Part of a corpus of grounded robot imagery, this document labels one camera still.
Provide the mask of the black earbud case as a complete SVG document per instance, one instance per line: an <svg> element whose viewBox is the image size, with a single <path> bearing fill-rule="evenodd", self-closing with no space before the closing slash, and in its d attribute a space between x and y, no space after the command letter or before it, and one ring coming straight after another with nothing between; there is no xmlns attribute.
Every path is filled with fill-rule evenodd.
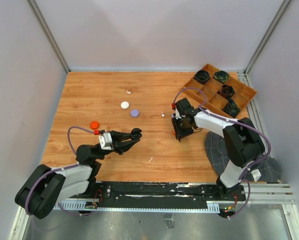
<svg viewBox="0 0 299 240"><path fill-rule="evenodd" d="M130 133L130 139L131 140L137 140L142 137L142 130L140 128L134 128L132 129Z"/></svg>

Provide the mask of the orange earbud case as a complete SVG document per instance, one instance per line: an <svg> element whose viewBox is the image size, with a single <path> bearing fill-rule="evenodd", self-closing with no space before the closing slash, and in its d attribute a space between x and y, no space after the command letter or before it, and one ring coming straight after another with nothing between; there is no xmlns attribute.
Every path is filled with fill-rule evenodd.
<svg viewBox="0 0 299 240"><path fill-rule="evenodd" d="M100 124L98 121L94 120L89 124L89 126L92 130L97 130L100 127Z"/></svg>

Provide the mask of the white earbud case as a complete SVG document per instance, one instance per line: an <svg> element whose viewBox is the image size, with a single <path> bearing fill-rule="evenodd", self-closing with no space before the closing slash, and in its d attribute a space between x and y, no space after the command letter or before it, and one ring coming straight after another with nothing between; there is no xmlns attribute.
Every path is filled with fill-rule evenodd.
<svg viewBox="0 0 299 240"><path fill-rule="evenodd" d="M120 107L121 107L123 110L127 110L127 109L130 107L130 104L129 104L129 102L127 102L127 101L123 101L123 102L121 102Z"/></svg>

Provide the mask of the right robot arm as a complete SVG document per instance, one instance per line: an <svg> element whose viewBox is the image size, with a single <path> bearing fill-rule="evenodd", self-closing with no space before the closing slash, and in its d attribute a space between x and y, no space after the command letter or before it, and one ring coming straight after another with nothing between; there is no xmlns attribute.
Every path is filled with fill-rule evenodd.
<svg viewBox="0 0 299 240"><path fill-rule="evenodd" d="M249 165L265 151L260 132L249 118L227 118L204 107L194 108L187 98L173 102L171 107L174 110L171 122L178 141L196 129L207 129L224 139L229 161L216 180L216 195L228 200L242 182Z"/></svg>

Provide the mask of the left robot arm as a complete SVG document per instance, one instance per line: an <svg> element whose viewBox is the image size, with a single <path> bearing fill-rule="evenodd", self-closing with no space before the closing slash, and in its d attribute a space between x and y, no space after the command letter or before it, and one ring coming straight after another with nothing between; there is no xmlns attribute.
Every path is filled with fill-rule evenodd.
<svg viewBox="0 0 299 240"><path fill-rule="evenodd" d="M41 164L17 192L14 202L22 207L27 215L43 219L56 204L67 198L75 195L93 197L97 192L96 176L102 166L100 161L111 153L123 155L140 142L142 137L139 128L134 128L131 132L85 131L97 136L99 142L73 148L75 164L58 168Z"/></svg>

